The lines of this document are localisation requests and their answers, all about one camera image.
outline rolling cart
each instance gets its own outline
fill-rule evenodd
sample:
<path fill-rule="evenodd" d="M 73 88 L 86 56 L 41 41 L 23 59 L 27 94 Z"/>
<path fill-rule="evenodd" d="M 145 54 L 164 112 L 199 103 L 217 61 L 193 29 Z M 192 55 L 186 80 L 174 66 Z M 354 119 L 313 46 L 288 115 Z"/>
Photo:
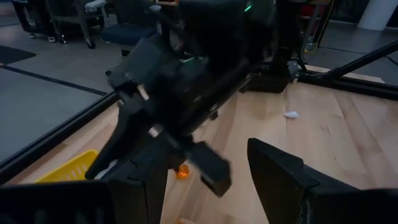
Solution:
<path fill-rule="evenodd" d="M 90 49 L 95 49 L 95 43 L 91 39 L 89 26 L 104 26 L 104 21 L 108 20 L 108 17 L 104 10 L 104 4 L 98 5 L 95 10 L 92 7 L 87 7 L 88 3 L 92 0 L 45 0 L 47 8 L 55 32 L 58 35 L 58 39 L 61 43 L 66 43 L 65 34 L 62 30 L 62 24 L 78 24 L 86 40 L 87 46 Z"/>
<path fill-rule="evenodd" d="M 47 36 L 49 42 L 56 41 L 45 0 L 12 0 L 12 4 L 23 30 L 29 33 L 30 38 L 36 38 L 36 34 L 42 34 Z"/>

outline chair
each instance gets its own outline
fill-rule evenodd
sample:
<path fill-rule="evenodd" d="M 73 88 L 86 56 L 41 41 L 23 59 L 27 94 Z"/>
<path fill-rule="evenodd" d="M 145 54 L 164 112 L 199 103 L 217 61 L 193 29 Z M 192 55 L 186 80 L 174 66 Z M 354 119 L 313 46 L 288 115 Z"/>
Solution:
<path fill-rule="evenodd" d="M 120 44 L 125 57 L 141 38 L 156 33 L 157 19 L 140 7 L 140 0 L 115 0 L 118 24 L 106 27 L 101 34 L 104 41 Z"/>
<path fill-rule="evenodd" d="M 54 25 L 55 32 L 58 34 L 60 42 L 65 43 L 64 30 L 62 23 L 78 24 L 85 37 L 88 48 L 94 49 L 95 43 L 91 40 L 88 26 L 104 25 L 106 13 L 104 4 L 98 6 L 100 10 L 91 11 L 92 7 L 86 5 L 93 0 L 46 0 L 46 5 Z"/>

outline wooden tabletop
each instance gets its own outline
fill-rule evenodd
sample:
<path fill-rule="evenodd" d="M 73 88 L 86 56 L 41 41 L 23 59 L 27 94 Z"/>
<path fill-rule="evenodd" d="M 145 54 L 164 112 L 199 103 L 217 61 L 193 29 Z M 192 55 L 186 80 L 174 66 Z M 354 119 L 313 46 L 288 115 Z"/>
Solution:
<path fill-rule="evenodd" d="M 299 117 L 287 119 L 282 115 L 286 111 Z M 88 149 L 101 150 L 117 118 L 117 106 L 110 107 L 9 184 L 33 182 Z M 233 184 L 218 199 L 189 163 L 188 179 L 177 180 L 170 171 L 162 223 L 267 223 L 250 175 L 248 138 L 299 156 L 314 169 L 360 189 L 398 187 L 396 101 L 304 83 L 291 84 L 281 94 L 237 93 L 220 109 L 218 119 L 207 121 L 194 136 L 231 162 Z"/>

